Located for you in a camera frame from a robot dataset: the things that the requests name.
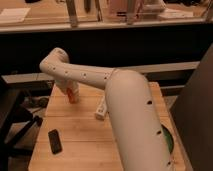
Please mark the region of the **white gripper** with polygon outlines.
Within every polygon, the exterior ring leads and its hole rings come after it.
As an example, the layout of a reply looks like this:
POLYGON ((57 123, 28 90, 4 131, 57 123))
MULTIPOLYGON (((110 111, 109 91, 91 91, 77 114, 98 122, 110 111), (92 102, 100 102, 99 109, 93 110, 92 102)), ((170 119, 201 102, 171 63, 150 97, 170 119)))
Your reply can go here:
POLYGON ((79 99, 79 86, 76 81, 72 80, 56 80, 56 86, 60 89, 60 91, 67 96, 67 88, 70 88, 73 91, 75 96, 75 101, 79 99))

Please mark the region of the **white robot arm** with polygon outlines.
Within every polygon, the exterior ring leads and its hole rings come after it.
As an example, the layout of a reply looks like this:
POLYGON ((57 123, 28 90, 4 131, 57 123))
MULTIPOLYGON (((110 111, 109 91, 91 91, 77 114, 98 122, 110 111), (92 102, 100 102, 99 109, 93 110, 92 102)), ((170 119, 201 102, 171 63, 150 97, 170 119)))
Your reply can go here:
POLYGON ((133 70, 72 64, 61 48, 40 62, 40 70, 62 89, 75 81, 105 92, 124 171, 175 171, 145 76, 133 70))

